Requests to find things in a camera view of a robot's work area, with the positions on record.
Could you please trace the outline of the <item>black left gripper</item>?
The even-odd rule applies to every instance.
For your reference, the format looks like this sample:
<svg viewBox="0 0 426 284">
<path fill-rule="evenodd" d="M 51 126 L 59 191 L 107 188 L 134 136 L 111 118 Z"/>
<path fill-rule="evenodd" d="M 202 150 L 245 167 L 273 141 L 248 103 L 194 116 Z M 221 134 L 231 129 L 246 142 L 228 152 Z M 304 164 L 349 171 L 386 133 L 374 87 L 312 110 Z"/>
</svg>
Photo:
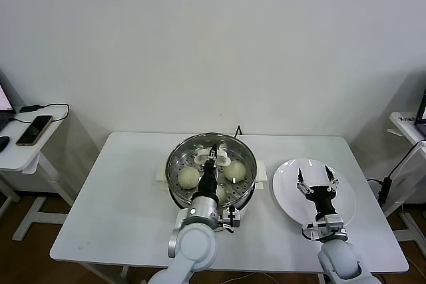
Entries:
<svg viewBox="0 0 426 284">
<path fill-rule="evenodd" d="M 215 163 L 217 161 L 217 145 L 214 144 L 209 153 L 207 160 L 204 164 L 204 174 L 201 177 L 198 185 L 198 195 L 205 196 L 212 199 L 218 199 L 216 195 L 217 190 L 217 178 L 216 178 L 216 167 Z"/>
</svg>

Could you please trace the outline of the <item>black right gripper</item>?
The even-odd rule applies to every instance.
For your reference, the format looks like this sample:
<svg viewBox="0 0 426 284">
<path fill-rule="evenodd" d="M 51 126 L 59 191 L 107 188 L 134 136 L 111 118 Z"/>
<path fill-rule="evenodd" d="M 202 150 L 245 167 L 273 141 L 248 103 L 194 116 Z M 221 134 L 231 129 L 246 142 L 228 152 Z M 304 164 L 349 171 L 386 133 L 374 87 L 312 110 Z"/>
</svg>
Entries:
<svg viewBox="0 0 426 284">
<path fill-rule="evenodd" d="M 336 214 L 332 200 L 336 196 L 339 180 L 334 176 L 334 172 L 325 166 L 325 172 L 329 181 L 327 186 L 309 187 L 304 182 L 301 168 L 298 169 L 297 189 L 306 197 L 307 200 L 314 203 L 316 207 L 316 217 L 325 217 L 326 215 Z"/>
</svg>

